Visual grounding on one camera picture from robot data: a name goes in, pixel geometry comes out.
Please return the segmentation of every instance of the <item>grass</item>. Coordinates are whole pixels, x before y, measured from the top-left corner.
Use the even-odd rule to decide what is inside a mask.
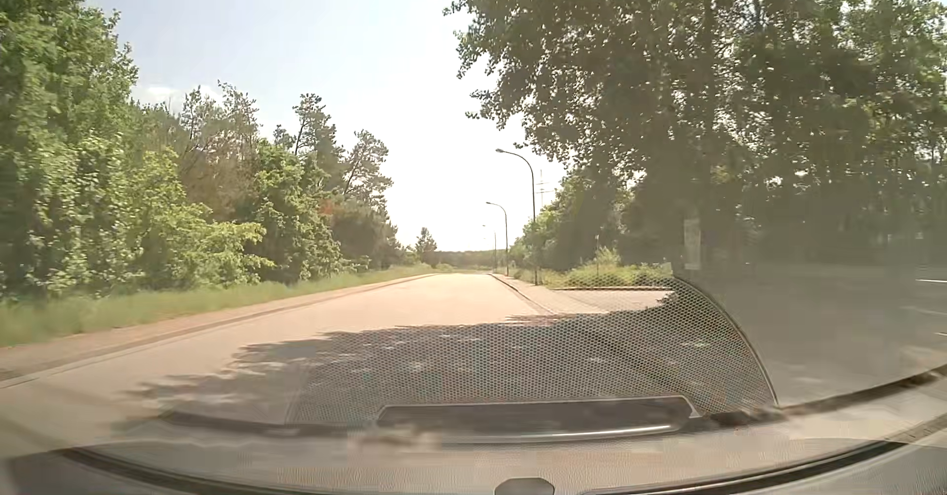
[[[239,308],[342,287],[431,273],[429,266],[346,273],[286,285],[258,283],[189,291],[142,291],[107,297],[64,297],[44,303],[0,306],[0,345],[42,342],[70,334],[149,323],[225,308]]]
[[[510,276],[532,282],[533,272],[510,270]],[[570,271],[540,270],[540,283],[556,289],[563,287],[664,285],[671,277],[669,265],[637,264],[632,266],[586,264]]]

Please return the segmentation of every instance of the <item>sidewalk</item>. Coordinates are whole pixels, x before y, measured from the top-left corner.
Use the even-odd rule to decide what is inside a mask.
[[[253,319],[293,308],[308,307],[354,293],[378,289],[392,284],[405,283],[428,277],[427,273],[404,277],[383,283],[362,284],[310,295],[278,299],[249,307],[229,308],[216,312],[164,319],[152,323],[122,328],[113,328],[87,334],[58,338],[41,344],[23,344],[0,348],[0,381],[13,379],[29,373],[51,369],[92,356],[101,356],[140,345],[152,344],[223,326],[245,319]]]
[[[608,310],[583,303],[569,297],[565,292],[553,291],[545,286],[534,285],[499,273],[493,277],[513,288],[533,305],[548,314],[607,314]]]

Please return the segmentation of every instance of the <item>street lamp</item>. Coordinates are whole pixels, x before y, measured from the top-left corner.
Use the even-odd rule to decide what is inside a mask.
[[[532,164],[530,164],[529,161],[527,161],[527,160],[523,157],[523,155],[520,155],[519,153],[514,153],[513,151],[507,151],[507,150],[505,150],[505,149],[503,149],[503,148],[501,148],[501,147],[498,147],[498,148],[496,149],[496,152],[497,152],[497,153],[506,153],[506,154],[508,154],[508,155],[515,155],[515,156],[519,157],[520,159],[523,159],[523,162],[526,162],[526,163],[527,163],[527,166],[529,167],[529,183],[530,183],[530,186],[532,187],[532,189],[531,189],[531,192],[532,192],[532,193],[530,194],[530,196],[532,196],[531,199],[532,199],[532,202],[533,202],[533,231],[534,231],[534,232],[535,232],[535,231],[538,231],[539,228],[536,227],[536,176],[533,174],[533,171],[532,171]],[[538,284],[538,283],[539,283],[539,264],[536,264],[536,265],[533,266],[533,283],[534,283],[534,284]]]
[[[507,263],[507,277],[509,277],[510,276],[510,224],[507,223],[507,209],[503,208],[502,206],[496,203],[491,203],[490,201],[487,201],[487,204],[493,205],[494,207],[500,207],[500,210],[503,210],[503,232],[506,234],[506,241],[507,241],[507,249],[503,252],[503,257]]]

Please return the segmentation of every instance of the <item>road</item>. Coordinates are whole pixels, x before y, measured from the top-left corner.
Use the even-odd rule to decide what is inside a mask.
[[[947,295],[947,283],[933,289]],[[666,292],[560,294],[617,311],[652,307]],[[781,404],[858,391],[947,362],[947,336],[939,334],[947,333],[947,312],[931,297],[913,307],[905,301],[879,306],[864,298],[854,305],[849,298],[851,308],[838,308],[838,301],[829,307],[811,297],[803,304],[805,298],[790,289],[778,294],[755,289],[752,296],[730,293],[723,300],[763,361]],[[891,319],[892,308],[900,312],[897,319]],[[507,326],[517,318],[528,326]],[[129,412],[342,424],[350,419],[340,408],[374,408],[378,397],[368,395],[379,388],[413,388],[413,394],[391,394],[385,398],[388,403],[582,395],[590,390],[583,390],[575,376],[586,372],[583,364],[589,359],[597,365],[588,365],[587,371],[598,372],[602,380],[629,379],[627,359],[597,355],[605,349],[583,344],[573,329],[536,326],[543,319],[548,318],[540,307],[489,275],[438,275],[96,356],[41,372],[30,385],[0,382],[0,399],[12,393],[7,404],[50,418],[57,418],[60,404],[45,400],[38,408],[33,393],[86,397]],[[684,336],[674,342],[693,343],[694,348],[716,330],[656,326],[679,327]],[[557,334],[562,337],[549,337]],[[626,339],[630,343],[650,337],[647,330],[601,332],[609,334],[635,336]],[[652,342],[668,341],[656,338]],[[719,366],[717,373],[733,371],[728,359]],[[501,373],[517,375],[500,379]],[[359,385],[350,384],[352,375],[359,376]],[[605,395],[613,391],[597,390]],[[325,399],[327,394],[333,399]]]

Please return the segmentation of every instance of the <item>road edge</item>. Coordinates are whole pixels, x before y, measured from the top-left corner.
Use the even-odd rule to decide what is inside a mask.
[[[548,314],[548,315],[553,315],[553,314],[556,313],[556,312],[554,312],[554,311],[552,310],[552,308],[544,307],[543,305],[540,305],[540,304],[537,303],[536,301],[533,301],[532,299],[530,299],[525,293],[523,293],[522,291],[520,291],[520,289],[519,289],[518,287],[514,286],[514,285],[511,284],[511,283],[508,283],[508,282],[506,281],[506,279],[504,279],[502,276],[500,276],[499,273],[489,273],[489,274],[490,274],[490,276],[493,277],[494,279],[500,281],[500,283],[503,283],[504,286],[506,286],[506,287],[508,287],[509,289],[513,290],[513,291],[516,293],[516,295],[518,295],[518,296],[520,297],[520,299],[522,299],[523,301],[526,301],[527,304],[528,304],[530,307],[532,307],[532,308],[534,308],[534,309],[536,309],[536,310],[539,310],[539,311],[541,311],[541,312],[543,312],[543,313],[545,313],[545,314]]]
[[[248,319],[255,319],[255,318],[263,317],[269,314],[283,312],[285,310],[294,310],[297,308],[310,307],[312,305],[318,305],[319,303],[323,303],[325,301],[332,301],[334,299],[340,299],[342,297],[346,297],[349,295],[365,293],[367,291],[373,291],[375,289],[380,289],[380,288],[387,287],[390,285],[395,285],[399,283],[407,283],[407,282],[423,279],[425,277],[430,277],[430,276],[440,275],[440,274],[441,273],[423,273],[420,275],[415,275],[412,277],[404,277],[401,279],[394,279],[391,281],[362,284],[360,286],[351,286],[349,288],[339,288],[337,290],[324,291],[324,292],[321,292],[321,294],[326,294],[327,296],[319,298],[318,300],[315,300],[315,301],[293,303],[293,304],[281,306],[278,308],[267,308],[265,310],[257,310],[254,312],[248,312],[246,314],[241,314],[239,316],[222,318],[220,320],[216,320],[212,322],[196,324],[195,326],[191,326],[191,327],[158,333],[158,334],[155,334],[154,336],[149,336],[148,338],[143,338],[143,339],[135,340],[132,342],[126,342],[123,344],[113,344],[113,345],[101,347],[99,349],[92,349],[92,350],[83,352],[80,355],[63,356],[61,358],[54,358],[54,359],[50,359],[50,360],[35,363],[35,364],[24,365],[18,368],[6,368],[6,367],[0,366],[0,388],[7,387],[6,385],[3,385],[3,384],[5,384],[6,381],[8,380],[24,379],[24,378],[27,378],[29,375],[32,375],[35,373],[40,373],[42,371],[48,371],[48,370],[55,369],[57,367],[62,367],[68,364],[81,362],[89,358],[94,358],[97,356],[112,355],[114,353],[119,353],[121,351],[135,349],[136,347],[142,347],[142,346],[150,345],[150,344],[157,344],[159,342],[164,342],[165,340],[173,340],[178,337],[186,336],[189,334],[196,334],[199,332],[204,332],[209,329],[226,326],[230,324],[235,324],[240,321],[244,321]],[[345,290],[345,292],[331,295],[333,291],[340,291],[340,290]]]

